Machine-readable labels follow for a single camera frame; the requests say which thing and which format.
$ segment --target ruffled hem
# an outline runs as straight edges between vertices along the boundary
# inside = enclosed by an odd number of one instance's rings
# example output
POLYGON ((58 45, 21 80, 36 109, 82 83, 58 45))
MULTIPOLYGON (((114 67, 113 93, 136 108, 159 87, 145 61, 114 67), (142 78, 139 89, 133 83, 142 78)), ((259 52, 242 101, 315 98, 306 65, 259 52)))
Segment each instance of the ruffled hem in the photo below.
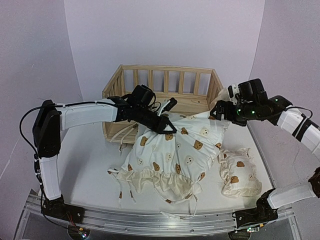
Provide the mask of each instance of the ruffled hem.
POLYGON ((194 194, 194 189, 199 193, 200 185, 177 173, 163 173, 146 167, 143 171, 134 172, 121 169, 116 176, 120 181, 130 182, 135 187, 136 192, 142 192, 146 183, 152 183, 157 193, 164 199, 172 202, 180 202, 194 194))

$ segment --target bear print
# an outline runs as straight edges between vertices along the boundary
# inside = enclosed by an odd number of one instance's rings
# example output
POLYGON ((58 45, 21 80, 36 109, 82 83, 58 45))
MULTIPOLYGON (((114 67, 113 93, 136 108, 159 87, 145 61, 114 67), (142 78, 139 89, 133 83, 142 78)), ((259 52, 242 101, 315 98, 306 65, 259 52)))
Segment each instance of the bear print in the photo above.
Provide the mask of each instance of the bear print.
POLYGON ((170 162, 171 160, 172 160, 172 155, 171 155, 171 153, 169 153, 169 152, 166 153, 166 154, 165 154, 165 161, 166 161, 166 162, 170 162))
POLYGON ((157 172, 160 170, 160 166, 158 164, 156 164, 155 162, 152 163, 154 170, 157 172))
POLYGON ((187 118, 190 120, 195 120, 197 117, 195 115, 192 115, 192 116, 188 116, 187 118))
POLYGON ((173 138, 174 138, 174 135, 172 133, 165 135, 165 140, 167 140, 167 141, 172 140, 173 138))
POLYGON ((242 168, 242 167, 245 166, 245 164, 244 164, 242 161, 238 161, 238 162, 236 163, 236 166, 237 166, 238 168, 242 168))
POLYGON ((205 176, 206 176, 206 173, 205 173, 205 172, 201 173, 201 174, 200 174, 200 180, 199 180, 199 181, 201 181, 202 179, 204 179, 205 176))
POLYGON ((200 149, 202 148, 202 146, 203 146, 203 143, 202 143, 202 142, 200 142, 200 141, 198 141, 198 140, 195 140, 194 145, 193 145, 193 147, 194 147, 195 149, 200 150, 200 149))
POLYGON ((138 158, 136 160, 136 162, 138 163, 138 165, 142 166, 144 164, 144 161, 141 158, 138 158))
POLYGON ((175 171, 177 174, 180 174, 181 173, 181 167, 178 163, 175 164, 175 171))
POLYGON ((200 134, 204 137, 209 135, 209 130, 206 127, 203 127, 200 131, 200 134))
POLYGON ((148 140, 148 138, 143 136, 142 139, 141 139, 141 142, 140 142, 140 146, 144 147, 146 145, 147 140, 148 140))
POLYGON ((222 144, 221 144, 220 142, 218 142, 215 146, 216 146, 218 149, 221 149, 222 144))
POLYGON ((230 179, 231 184, 235 184, 239 182, 239 178, 237 176, 232 176, 230 179))
POLYGON ((252 174, 249 174, 249 181, 254 181, 256 178, 252 174))
POLYGON ((190 165, 194 162, 194 158, 192 156, 188 155, 185 157, 184 161, 185 161, 185 164, 190 165))
POLYGON ((189 135, 187 129, 185 129, 184 127, 181 128, 181 134, 187 134, 187 135, 189 135))

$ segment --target white table surface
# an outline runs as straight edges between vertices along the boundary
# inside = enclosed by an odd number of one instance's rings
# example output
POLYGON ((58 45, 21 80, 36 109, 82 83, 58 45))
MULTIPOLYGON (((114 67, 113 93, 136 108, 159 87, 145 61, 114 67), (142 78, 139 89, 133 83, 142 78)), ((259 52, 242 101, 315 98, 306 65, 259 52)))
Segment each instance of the white table surface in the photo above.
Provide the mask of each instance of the white table surface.
MULTIPOLYGON (((69 129, 61 145, 58 157, 58 173, 62 194, 67 203, 101 209, 119 208, 119 185, 107 173, 108 168, 120 168, 131 145, 119 152, 119 143, 107 142, 102 124, 94 123, 69 129)), ((223 147, 229 150, 252 148, 257 178, 262 182, 262 192, 272 188, 258 149, 247 127, 231 124, 225 133, 223 147)), ((230 198, 222 195, 223 181, 219 174, 220 164, 215 161, 210 172, 200 182, 202 193, 198 194, 198 212, 225 212, 253 208, 260 196, 230 198)), ((168 204, 159 198, 152 184, 141 194, 133 190, 136 203, 130 197, 129 187, 122 184, 121 210, 138 212, 167 211, 170 213, 193 213, 195 201, 168 204)))

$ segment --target black cable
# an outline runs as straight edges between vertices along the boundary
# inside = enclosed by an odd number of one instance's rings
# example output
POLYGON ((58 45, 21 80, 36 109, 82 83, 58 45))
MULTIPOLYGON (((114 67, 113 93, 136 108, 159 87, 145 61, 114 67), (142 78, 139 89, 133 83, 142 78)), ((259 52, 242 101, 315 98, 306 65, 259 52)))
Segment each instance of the black cable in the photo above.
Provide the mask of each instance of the black cable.
POLYGON ((24 119, 26 118, 26 116, 28 116, 30 113, 32 113, 33 111, 36 111, 36 110, 39 110, 39 109, 44 109, 44 108, 47 108, 47 107, 53 107, 54 105, 47 105, 47 106, 37 106, 35 108, 32 108, 30 109, 29 111, 27 111, 23 117, 21 118, 20 120, 20 123, 19 123, 19 131, 20 131, 20 135, 21 137, 26 141, 27 144, 30 145, 30 147, 33 149, 34 153, 36 154, 36 156, 38 157, 38 152, 36 150, 36 148, 32 145, 32 143, 25 137, 25 135, 23 134, 22 132, 22 123, 24 121, 24 119))
MULTIPOLYGON (((104 105, 109 105, 109 106, 115 107, 114 104, 111 104, 111 103, 108 103, 108 102, 103 102, 103 101, 97 101, 97 102, 95 102, 95 101, 83 101, 83 102, 76 102, 76 103, 66 104, 65 106, 66 107, 71 107, 71 106, 77 106, 77 105, 83 105, 83 104, 104 104, 104 105)), ((26 116, 28 116, 30 113, 32 113, 32 112, 34 112, 36 110, 39 110, 39 109, 52 108, 52 107, 62 108, 63 105, 56 105, 54 103, 54 104, 49 104, 49 105, 45 105, 45 106, 34 107, 34 108, 30 109, 29 111, 27 111, 23 115, 23 117, 21 118, 20 123, 19 123, 19 131, 20 131, 20 134, 21 134, 22 138, 26 141, 27 144, 30 145, 30 147, 33 149, 34 153, 37 155, 37 157, 38 157, 38 152, 37 152, 36 148, 32 145, 32 143, 25 137, 25 135, 22 132, 22 123, 23 123, 24 119, 26 118, 26 116)))
MULTIPOLYGON (((307 109, 307 108, 304 108, 304 107, 301 107, 301 106, 289 106, 289 107, 285 108, 283 111, 287 111, 289 109, 303 109, 303 110, 309 111, 310 112, 310 116, 308 117, 308 119, 311 119, 312 116, 314 115, 314 113, 310 109, 307 109)), ((281 115, 283 113, 283 111, 275 113, 275 114, 267 116, 267 117, 259 117, 259 118, 255 118, 255 119, 249 119, 249 118, 246 118, 246 117, 242 117, 242 118, 245 119, 245 120, 258 120, 258 121, 260 120, 260 121, 264 121, 264 120, 268 120, 268 119, 271 119, 271 118, 274 118, 276 116, 281 115)))
POLYGON ((310 109, 307 109, 307 108, 304 108, 304 107, 301 107, 301 106, 289 106, 285 109, 285 111, 289 110, 289 109, 303 109, 303 110, 307 110, 310 112, 310 116, 307 117, 308 119, 311 119, 314 115, 314 113, 310 110, 310 109))
POLYGON ((43 196, 44 196, 44 190, 43 190, 43 186, 41 185, 40 186, 40 189, 41 189, 41 199, 40 199, 40 209, 41 209, 41 213, 43 215, 43 217, 49 221, 50 223, 56 225, 56 226, 59 226, 61 228, 64 228, 64 229, 67 229, 68 231, 72 231, 72 232, 75 232, 75 233, 79 233, 79 231, 76 231, 76 230, 73 230, 73 229, 69 229, 67 226, 63 226, 63 225, 60 225, 54 221, 51 221, 49 218, 47 218, 47 216, 45 215, 44 213, 44 208, 43 208, 43 196))
POLYGON ((149 107, 156 103, 156 99, 157 99, 156 94, 153 92, 153 103, 149 105, 149 107))
MULTIPOLYGON (((115 107, 115 104, 111 104, 111 103, 108 103, 108 102, 103 102, 103 101, 84 101, 84 102, 76 102, 76 103, 70 103, 70 104, 66 104, 65 107, 71 107, 71 106, 77 106, 77 105, 84 105, 84 104, 103 104, 103 105, 109 105, 109 106, 113 106, 115 107)), ((30 109, 29 111, 27 111, 21 118, 20 122, 19 122, 19 131, 20 131, 20 134, 22 136, 22 138, 26 141, 27 144, 30 145, 30 147, 33 149, 34 153, 35 153, 35 157, 38 158, 39 157, 39 154, 37 152, 37 149, 33 146, 33 144, 26 138, 26 136, 24 135, 24 133, 22 132, 22 124, 23 124, 23 121, 24 119, 32 112, 36 111, 36 110, 40 110, 40 109, 44 109, 44 108, 52 108, 52 107, 55 107, 55 108, 62 108, 64 107, 63 105, 57 105, 57 104, 49 104, 49 105, 44 105, 44 106, 37 106, 37 107, 34 107, 32 109, 30 109)), ((44 211, 43 211, 43 196, 45 197, 45 199, 47 199, 46 197, 46 194, 44 193, 44 190, 43 190, 43 185, 41 184, 40 185, 40 189, 41 189, 41 201, 40 201, 40 209, 41 209, 41 213, 43 215, 43 217, 49 221, 50 223, 56 225, 56 226, 59 226, 59 227, 62 227, 66 230, 69 230, 69 231, 73 231, 75 233, 79 233, 79 231, 76 231, 76 230, 73 230, 73 229, 69 229, 68 227, 66 226, 63 226, 63 225, 60 225, 54 221, 51 221, 50 219, 47 218, 47 216, 45 215, 44 211)))

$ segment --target wooden crib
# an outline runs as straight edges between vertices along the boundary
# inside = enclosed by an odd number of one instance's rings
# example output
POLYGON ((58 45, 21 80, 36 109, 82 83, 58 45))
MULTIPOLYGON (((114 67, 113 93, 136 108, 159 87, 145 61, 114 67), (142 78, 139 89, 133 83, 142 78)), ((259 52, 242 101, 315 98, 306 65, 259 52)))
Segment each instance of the wooden crib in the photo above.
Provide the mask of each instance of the wooden crib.
MULTIPOLYGON (((145 84, 152 89, 156 100, 160 103, 172 97, 175 98, 178 103, 170 112, 187 116, 208 111, 210 103, 223 88, 216 71, 210 68, 120 65, 103 89, 102 98, 129 94, 139 84, 145 84)), ((104 137, 110 141, 116 133, 132 123, 104 122, 104 137)), ((135 143, 137 131, 138 129, 135 129, 127 135, 123 143, 135 143)), ((119 143, 126 132, 119 134, 113 142, 119 143)))

